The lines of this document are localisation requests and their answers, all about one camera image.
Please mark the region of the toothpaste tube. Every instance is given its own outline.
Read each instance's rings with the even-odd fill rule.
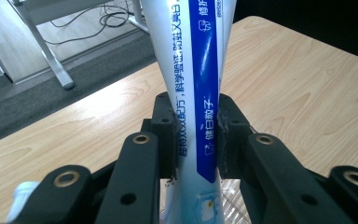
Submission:
[[[143,0],[178,134],[177,179],[165,223],[223,223],[216,167],[220,82],[236,0]]]

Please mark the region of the blue stripe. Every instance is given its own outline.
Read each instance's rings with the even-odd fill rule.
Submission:
[[[205,15],[204,8],[200,8],[205,7],[205,2],[207,3],[208,15]],[[216,179],[216,153],[214,148],[217,130],[213,128],[213,138],[207,139],[206,128],[208,124],[211,124],[211,121],[205,118],[204,103],[207,100],[209,105],[213,106],[212,123],[216,126],[219,75],[214,0],[190,0],[189,9],[197,129],[197,172],[213,183]]]

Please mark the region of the floor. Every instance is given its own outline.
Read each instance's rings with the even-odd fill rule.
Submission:
[[[115,0],[107,5],[110,7],[94,8],[61,28],[55,27],[50,22],[38,25],[37,28],[47,41],[57,43],[97,34],[103,28],[100,18],[104,12],[124,11],[120,7],[132,11],[131,0]],[[54,24],[65,24],[80,13],[57,19]],[[120,18],[112,17],[108,23],[116,25],[127,19],[127,15],[117,15],[117,17]],[[100,47],[103,43],[120,38],[134,30],[136,27],[126,22],[117,28],[105,27],[100,34],[91,38],[49,46],[58,60],[65,63],[87,50]],[[48,65],[34,37],[7,0],[0,0],[0,62],[7,76],[15,84],[46,73],[48,70]]]
[[[49,70],[20,84],[0,78],[0,139],[155,61],[149,35],[138,29],[65,63],[76,84],[70,91]]]

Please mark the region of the light wood tabletop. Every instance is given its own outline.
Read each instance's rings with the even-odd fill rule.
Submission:
[[[40,181],[66,164],[95,172],[116,160],[163,91],[153,63],[0,140],[0,222],[20,182]],[[312,171],[358,167],[357,56],[250,17],[233,25],[222,93]]]

